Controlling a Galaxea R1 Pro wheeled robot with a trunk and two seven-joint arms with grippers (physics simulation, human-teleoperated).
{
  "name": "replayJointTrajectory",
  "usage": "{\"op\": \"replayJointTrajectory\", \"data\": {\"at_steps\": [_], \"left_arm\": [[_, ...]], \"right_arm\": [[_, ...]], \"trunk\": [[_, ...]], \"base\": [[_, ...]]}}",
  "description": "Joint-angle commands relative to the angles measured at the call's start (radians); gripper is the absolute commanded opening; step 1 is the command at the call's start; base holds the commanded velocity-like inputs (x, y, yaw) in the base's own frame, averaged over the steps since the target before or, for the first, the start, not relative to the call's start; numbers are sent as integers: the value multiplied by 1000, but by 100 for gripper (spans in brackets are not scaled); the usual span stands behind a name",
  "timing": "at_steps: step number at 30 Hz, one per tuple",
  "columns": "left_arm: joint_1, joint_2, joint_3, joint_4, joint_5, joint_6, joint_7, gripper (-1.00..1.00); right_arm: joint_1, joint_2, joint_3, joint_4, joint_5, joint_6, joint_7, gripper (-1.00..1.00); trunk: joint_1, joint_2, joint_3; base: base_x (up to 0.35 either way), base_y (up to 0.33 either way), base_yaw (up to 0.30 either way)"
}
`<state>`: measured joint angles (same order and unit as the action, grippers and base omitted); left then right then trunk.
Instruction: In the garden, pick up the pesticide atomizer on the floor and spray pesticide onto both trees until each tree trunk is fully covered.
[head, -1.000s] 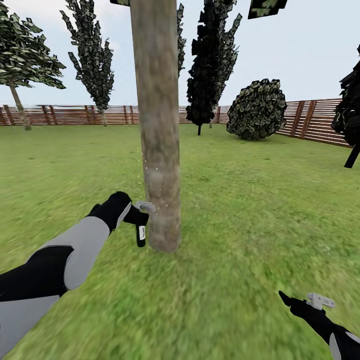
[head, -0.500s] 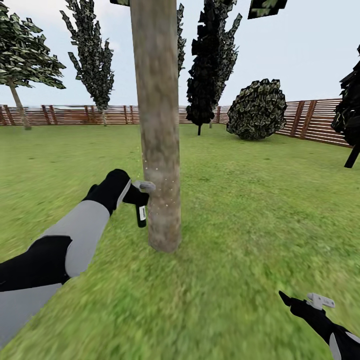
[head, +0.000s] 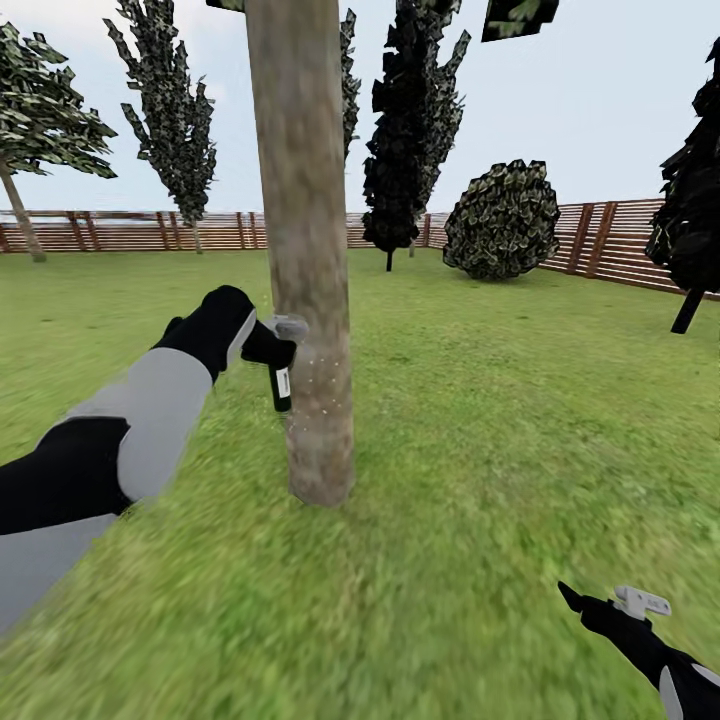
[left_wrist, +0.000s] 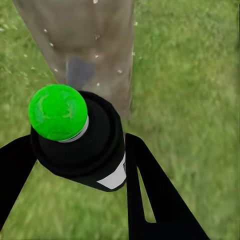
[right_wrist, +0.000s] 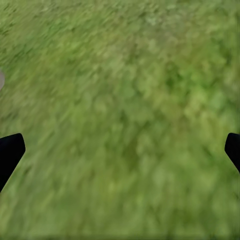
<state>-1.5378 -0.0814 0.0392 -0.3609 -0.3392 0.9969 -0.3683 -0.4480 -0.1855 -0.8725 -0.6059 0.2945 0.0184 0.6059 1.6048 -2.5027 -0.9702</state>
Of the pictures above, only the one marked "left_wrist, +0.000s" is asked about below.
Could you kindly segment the pesticide atomizer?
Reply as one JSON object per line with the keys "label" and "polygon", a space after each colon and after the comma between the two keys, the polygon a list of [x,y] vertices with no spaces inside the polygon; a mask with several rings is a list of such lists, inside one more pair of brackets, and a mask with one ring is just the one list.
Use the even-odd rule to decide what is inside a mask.
{"label": "pesticide atomizer", "polygon": [[121,116],[110,101],[81,89],[96,76],[81,59],[68,60],[66,84],[47,85],[33,95],[32,151],[56,176],[116,192],[127,183]]}

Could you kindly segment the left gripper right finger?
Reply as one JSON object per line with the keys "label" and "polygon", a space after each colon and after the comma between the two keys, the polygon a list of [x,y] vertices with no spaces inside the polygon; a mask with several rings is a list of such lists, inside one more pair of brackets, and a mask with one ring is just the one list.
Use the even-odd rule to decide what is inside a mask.
{"label": "left gripper right finger", "polygon": [[[210,240],[145,142],[124,138],[129,240]],[[145,219],[138,171],[156,223]]]}

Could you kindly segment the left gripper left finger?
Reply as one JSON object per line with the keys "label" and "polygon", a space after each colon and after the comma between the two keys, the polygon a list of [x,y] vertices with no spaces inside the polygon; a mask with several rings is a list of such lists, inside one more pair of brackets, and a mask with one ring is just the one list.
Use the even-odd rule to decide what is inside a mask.
{"label": "left gripper left finger", "polygon": [[36,160],[29,135],[15,139],[0,148],[0,229]]}

